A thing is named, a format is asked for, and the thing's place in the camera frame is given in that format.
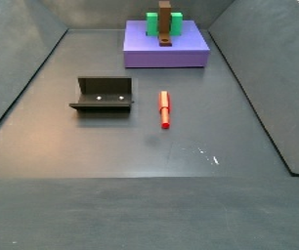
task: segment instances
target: dark gray holder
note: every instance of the dark gray holder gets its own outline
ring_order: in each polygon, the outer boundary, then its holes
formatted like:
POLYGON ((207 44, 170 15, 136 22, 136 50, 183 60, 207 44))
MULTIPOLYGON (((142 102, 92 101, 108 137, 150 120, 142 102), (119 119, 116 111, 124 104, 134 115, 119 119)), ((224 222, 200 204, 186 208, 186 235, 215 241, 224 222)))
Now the dark gray holder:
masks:
POLYGON ((132 78, 124 76, 79 77, 82 97, 76 110, 103 110, 132 108, 132 78))

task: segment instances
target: green block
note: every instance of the green block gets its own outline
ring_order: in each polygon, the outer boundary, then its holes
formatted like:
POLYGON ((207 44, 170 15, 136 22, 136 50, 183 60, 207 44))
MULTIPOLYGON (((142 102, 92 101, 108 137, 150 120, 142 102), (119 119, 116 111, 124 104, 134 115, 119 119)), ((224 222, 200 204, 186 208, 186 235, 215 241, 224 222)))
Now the green block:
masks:
POLYGON ((183 32, 183 14, 172 13, 171 31, 170 35, 182 35, 183 32))
POLYGON ((158 13, 147 13, 147 35, 158 36, 158 13))

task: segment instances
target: gray wall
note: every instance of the gray wall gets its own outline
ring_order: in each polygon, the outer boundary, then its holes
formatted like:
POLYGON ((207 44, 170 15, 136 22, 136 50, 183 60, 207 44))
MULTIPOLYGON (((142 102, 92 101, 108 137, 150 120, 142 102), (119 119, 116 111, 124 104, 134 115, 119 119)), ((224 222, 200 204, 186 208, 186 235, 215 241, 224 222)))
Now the gray wall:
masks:
POLYGON ((66 31, 40 2, 0 0, 0 118, 66 31))
MULTIPOLYGON (((158 0, 40 0, 71 28, 124 28, 156 11, 158 0)), ((234 0, 172 0, 171 4, 202 28, 208 28, 234 0)))
POLYGON ((299 3, 236 0, 210 32, 299 174, 299 3))

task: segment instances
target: purple box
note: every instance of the purple box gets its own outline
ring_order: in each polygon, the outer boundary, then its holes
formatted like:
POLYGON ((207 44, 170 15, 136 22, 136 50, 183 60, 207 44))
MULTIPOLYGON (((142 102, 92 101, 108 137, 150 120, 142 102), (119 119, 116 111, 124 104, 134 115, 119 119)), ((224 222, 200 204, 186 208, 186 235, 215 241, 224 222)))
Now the purple box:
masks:
POLYGON ((210 47, 194 21, 183 21, 182 36, 171 36, 172 47, 160 47, 156 36, 147 36, 147 21, 127 21, 126 67, 204 67, 210 47))

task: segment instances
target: brown block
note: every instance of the brown block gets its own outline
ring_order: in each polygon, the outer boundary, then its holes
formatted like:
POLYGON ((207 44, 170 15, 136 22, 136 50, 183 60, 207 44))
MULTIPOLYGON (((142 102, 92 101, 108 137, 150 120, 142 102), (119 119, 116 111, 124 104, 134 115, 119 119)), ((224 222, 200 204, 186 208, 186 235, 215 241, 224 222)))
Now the brown block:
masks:
POLYGON ((170 37, 172 7, 170 1, 159 1, 159 45, 172 46, 170 37))

